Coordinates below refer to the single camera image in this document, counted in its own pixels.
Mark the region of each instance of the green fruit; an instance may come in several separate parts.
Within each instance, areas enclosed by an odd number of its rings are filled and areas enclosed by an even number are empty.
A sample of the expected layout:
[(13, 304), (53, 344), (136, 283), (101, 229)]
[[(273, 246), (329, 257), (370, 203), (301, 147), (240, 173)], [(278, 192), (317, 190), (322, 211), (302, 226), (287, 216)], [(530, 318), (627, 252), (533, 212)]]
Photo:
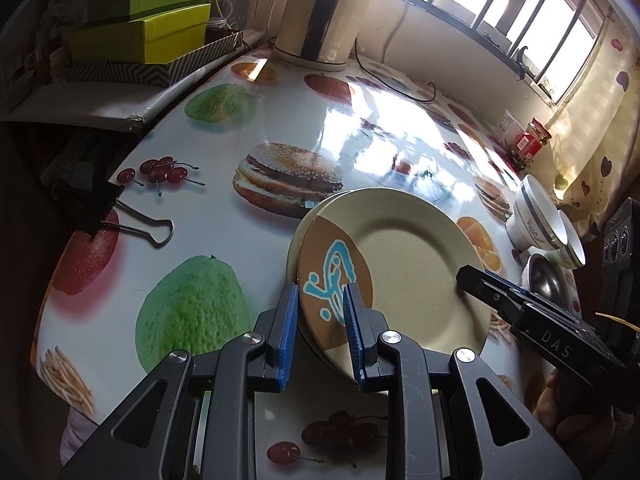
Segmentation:
[(251, 115), (256, 99), (243, 87), (225, 83), (192, 97), (184, 107), (184, 113), (197, 121), (221, 123), (229, 118)]
[(136, 351), (151, 371), (171, 350), (204, 354), (251, 330), (249, 310), (231, 266), (194, 256), (146, 296), (136, 322)]

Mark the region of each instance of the human hand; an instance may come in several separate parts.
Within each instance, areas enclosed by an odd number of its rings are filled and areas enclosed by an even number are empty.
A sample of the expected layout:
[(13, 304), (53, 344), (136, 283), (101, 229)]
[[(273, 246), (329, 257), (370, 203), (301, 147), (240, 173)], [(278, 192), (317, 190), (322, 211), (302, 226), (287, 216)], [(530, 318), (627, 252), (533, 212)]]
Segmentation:
[(616, 429), (613, 408), (608, 407), (598, 415), (572, 415), (559, 420), (556, 388), (560, 375), (558, 370), (551, 373), (546, 382), (546, 390), (540, 395), (533, 414), (585, 474), (613, 440)]

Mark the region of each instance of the cylindrical appliance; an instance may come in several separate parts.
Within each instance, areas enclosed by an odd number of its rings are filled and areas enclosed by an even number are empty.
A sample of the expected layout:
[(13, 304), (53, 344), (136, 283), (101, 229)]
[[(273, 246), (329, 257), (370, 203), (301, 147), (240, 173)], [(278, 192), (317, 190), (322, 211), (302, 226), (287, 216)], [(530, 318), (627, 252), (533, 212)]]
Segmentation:
[(274, 53), (316, 70), (345, 69), (369, 2), (287, 0)]

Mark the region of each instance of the white bowl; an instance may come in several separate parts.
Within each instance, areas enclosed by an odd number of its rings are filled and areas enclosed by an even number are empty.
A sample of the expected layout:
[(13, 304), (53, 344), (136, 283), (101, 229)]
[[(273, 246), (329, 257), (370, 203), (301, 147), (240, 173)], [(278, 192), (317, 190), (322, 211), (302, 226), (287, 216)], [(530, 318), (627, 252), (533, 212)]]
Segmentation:
[(555, 251), (549, 251), (546, 255), (550, 260), (555, 261), (555, 263), (563, 266), (565, 269), (584, 267), (587, 263), (587, 258), (584, 255), (584, 249), (582, 248), (578, 233), (575, 231), (575, 227), (567, 215), (565, 215), (563, 211), (559, 213), (564, 228), (566, 229), (568, 241), (564, 247), (556, 249)]
[(520, 184), (506, 228), (511, 242), (520, 251), (531, 246), (554, 251), (567, 244), (560, 213), (542, 185), (530, 175)]

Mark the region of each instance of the yellow wire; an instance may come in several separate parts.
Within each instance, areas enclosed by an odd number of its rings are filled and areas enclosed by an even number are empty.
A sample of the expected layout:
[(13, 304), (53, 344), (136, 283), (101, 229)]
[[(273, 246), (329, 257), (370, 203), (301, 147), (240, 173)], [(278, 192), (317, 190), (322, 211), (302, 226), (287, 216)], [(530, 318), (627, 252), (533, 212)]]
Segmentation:
[(625, 321), (624, 319), (620, 319), (619, 317), (610, 316), (609, 314), (603, 314), (601, 312), (596, 312), (596, 316), (607, 317), (607, 318), (612, 319), (613, 321), (615, 321), (617, 323), (621, 323), (624, 326), (628, 326), (631, 330), (635, 330), (636, 332), (640, 332), (640, 327), (635, 326), (634, 324), (631, 324), (628, 321)]

